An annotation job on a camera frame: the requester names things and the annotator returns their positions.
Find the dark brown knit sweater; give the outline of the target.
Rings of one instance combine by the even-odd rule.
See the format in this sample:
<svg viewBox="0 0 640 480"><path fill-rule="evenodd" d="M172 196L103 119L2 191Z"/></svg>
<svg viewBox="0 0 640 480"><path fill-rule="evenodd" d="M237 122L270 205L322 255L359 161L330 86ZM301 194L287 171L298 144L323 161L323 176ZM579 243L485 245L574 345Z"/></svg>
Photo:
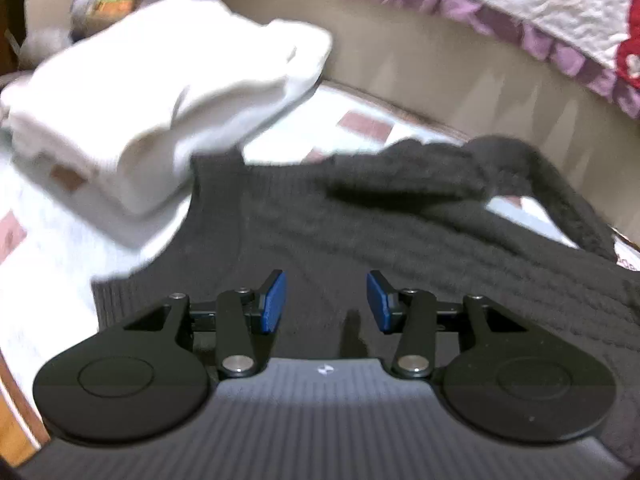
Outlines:
<svg viewBox="0 0 640 480"><path fill-rule="evenodd" d="M367 304L370 271L444 301L483 295L611 367L618 398L601 438L638 463L638 274L530 145L405 140L292 166L254 166L234 151L197 154L191 167L190 209L168 246L126 278L93 283L102 327L173 292L212 300L280 269L275 356L389 356Z"/></svg>

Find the folded white garment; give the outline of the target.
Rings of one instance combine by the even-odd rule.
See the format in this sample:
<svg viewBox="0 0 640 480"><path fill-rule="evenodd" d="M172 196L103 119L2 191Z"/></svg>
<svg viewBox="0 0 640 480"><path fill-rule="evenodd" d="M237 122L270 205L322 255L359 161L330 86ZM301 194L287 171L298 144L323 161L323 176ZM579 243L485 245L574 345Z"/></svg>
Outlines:
<svg viewBox="0 0 640 480"><path fill-rule="evenodd" d="M1 95L14 151L74 170L143 216L318 81L331 34L256 23L221 0L160 0L81 40Z"/></svg>

